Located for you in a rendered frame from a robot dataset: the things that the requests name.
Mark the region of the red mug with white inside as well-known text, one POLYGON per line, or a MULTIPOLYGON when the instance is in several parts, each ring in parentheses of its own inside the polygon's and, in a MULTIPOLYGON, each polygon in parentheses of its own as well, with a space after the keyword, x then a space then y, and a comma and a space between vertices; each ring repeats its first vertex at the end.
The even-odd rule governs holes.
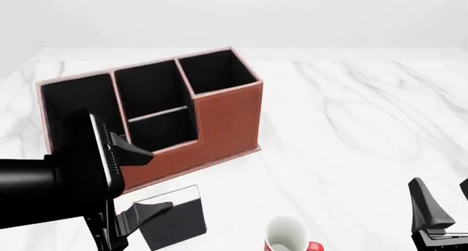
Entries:
POLYGON ((325 248, 309 241, 305 228, 294 217, 280 215, 267 225, 264 251, 325 251, 325 248))

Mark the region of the red-brown desk caddy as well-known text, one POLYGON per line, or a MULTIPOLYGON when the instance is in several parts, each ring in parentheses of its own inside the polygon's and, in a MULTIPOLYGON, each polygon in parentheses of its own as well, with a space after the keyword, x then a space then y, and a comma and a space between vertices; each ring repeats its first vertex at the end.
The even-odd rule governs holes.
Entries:
POLYGON ((126 141, 154 154, 123 167, 125 192, 260 148, 263 81, 233 48, 219 48, 38 81, 45 144, 58 122, 87 108, 126 141))

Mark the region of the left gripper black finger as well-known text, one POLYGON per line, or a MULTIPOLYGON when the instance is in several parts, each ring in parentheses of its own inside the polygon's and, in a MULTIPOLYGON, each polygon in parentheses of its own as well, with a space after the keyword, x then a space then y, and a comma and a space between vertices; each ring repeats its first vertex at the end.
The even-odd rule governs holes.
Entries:
POLYGON ((128 235, 134 233, 140 226, 159 215, 167 213, 172 207, 172 202, 132 204, 129 209, 116 215, 116 232, 118 237, 128 237, 128 235))
POLYGON ((110 134, 110 137, 112 152, 116 156, 119 167, 144 166, 154 158, 152 152, 128 143, 114 132, 110 134))

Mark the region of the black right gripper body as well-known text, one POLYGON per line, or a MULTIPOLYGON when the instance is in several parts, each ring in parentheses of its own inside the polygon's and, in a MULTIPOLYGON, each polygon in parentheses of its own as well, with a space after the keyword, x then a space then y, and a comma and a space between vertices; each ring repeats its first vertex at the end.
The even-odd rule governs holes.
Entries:
POLYGON ((412 234, 412 240, 417 251, 468 251, 468 233, 418 231, 412 234))

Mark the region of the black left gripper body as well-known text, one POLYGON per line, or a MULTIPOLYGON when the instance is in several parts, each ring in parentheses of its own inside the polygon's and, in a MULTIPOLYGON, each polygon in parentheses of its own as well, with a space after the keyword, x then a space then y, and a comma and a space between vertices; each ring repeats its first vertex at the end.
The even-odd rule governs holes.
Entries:
POLYGON ((97 141, 98 162, 104 171, 106 191, 103 198, 94 204, 92 213, 85 216, 86 224, 98 251, 124 251, 128 247, 128 241, 126 237, 119 235, 114 205, 114 199, 124 191, 124 178, 114 147, 118 136, 94 114, 89 117, 97 141))

